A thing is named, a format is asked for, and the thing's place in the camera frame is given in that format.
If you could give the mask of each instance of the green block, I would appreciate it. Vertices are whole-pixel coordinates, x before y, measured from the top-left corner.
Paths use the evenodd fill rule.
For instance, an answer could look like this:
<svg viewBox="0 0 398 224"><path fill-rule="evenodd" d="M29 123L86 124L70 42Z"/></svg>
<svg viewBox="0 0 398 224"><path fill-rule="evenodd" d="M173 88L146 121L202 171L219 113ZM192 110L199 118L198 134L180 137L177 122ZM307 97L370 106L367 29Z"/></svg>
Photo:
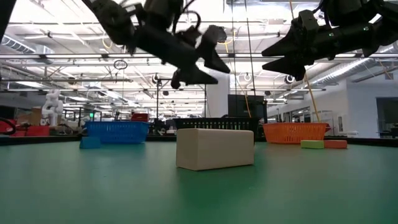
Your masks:
<svg viewBox="0 0 398 224"><path fill-rule="evenodd" d="M324 145L323 141L302 140L301 148L302 149L324 149L325 145Z"/></svg>

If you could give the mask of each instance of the red object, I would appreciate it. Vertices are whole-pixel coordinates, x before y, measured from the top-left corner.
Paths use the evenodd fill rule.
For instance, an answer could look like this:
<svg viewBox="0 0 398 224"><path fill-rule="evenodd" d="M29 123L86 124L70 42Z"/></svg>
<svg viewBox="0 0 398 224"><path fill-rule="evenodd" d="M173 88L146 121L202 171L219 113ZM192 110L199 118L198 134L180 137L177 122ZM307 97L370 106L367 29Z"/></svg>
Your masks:
<svg viewBox="0 0 398 224"><path fill-rule="evenodd" d="M345 140L324 140L327 149L346 149L347 141Z"/></svg>
<svg viewBox="0 0 398 224"><path fill-rule="evenodd" d="M26 131L16 131L15 134L10 135L12 137L25 137Z"/></svg>
<svg viewBox="0 0 398 224"><path fill-rule="evenodd" d="M322 141L326 123L274 123L262 127L269 143L300 144L301 140Z"/></svg>
<svg viewBox="0 0 398 224"><path fill-rule="evenodd" d="M11 122L12 124L17 123L15 120L12 120L12 119L9 119L8 121ZM0 121L0 132L4 133L7 131L11 131L11 127L8 124L6 124L5 122Z"/></svg>
<svg viewBox="0 0 398 224"><path fill-rule="evenodd" d="M50 126L30 126L26 136L49 136Z"/></svg>
<svg viewBox="0 0 398 224"><path fill-rule="evenodd" d="M149 121L149 115L147 113L134 113L131 116L131 121L148 122Z"/></svg>

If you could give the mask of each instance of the red chair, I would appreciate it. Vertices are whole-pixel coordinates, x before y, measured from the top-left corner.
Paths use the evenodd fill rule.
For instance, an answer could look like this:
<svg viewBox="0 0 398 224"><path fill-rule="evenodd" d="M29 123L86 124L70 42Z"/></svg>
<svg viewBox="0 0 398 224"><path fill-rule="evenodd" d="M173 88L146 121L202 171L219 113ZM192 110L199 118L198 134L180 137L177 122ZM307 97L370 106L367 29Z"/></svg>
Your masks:
<svg viewBox="0 0 398 224"><path fill-rule="evenodd" d="M16 124L17 122L15 121L15 120L13 120L13 119L9 119L8 120L10 123L12 123L12 124ZM10 129L11 129L11 127L8 125L8 124L6 124L5 122L3 122L3 121L0 121L0 132L2 132L2 133L5 133L5 132L7 132L7 131L10 131Z"/></svg>
<svg viewBox="0 0 398 224"><path fill-rule="evenodd" d="M131 116L131 121L148 122L149 121L149 114L147 114L147 113L134 113Z"/></svg>

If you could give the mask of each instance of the white column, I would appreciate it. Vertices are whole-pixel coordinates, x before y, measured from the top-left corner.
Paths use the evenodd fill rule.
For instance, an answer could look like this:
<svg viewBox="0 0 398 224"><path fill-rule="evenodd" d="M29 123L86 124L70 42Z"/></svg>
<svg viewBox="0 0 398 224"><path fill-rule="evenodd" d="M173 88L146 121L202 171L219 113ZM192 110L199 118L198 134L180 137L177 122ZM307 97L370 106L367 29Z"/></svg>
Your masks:
<svg viewBox="0 0 398 224"><path fill-rule="evenodd" d="M207 118L220 118L228 114L229 74L210 70L209 74L218 79L217 85L207 85Z"/></svg>

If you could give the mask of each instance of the table surface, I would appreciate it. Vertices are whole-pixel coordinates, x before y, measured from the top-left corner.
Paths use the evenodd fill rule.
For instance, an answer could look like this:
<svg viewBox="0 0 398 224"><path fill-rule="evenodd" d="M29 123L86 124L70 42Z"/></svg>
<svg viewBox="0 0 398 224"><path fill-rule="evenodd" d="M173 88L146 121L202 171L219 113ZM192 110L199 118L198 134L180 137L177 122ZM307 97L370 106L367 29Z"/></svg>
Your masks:
<svg viewBox="0 0 398 224"><path fill-rule="evenodd" d="M175 142L0 147L0 223L398 223L398 149L256 144L255 165L195 172Z"/></svg>

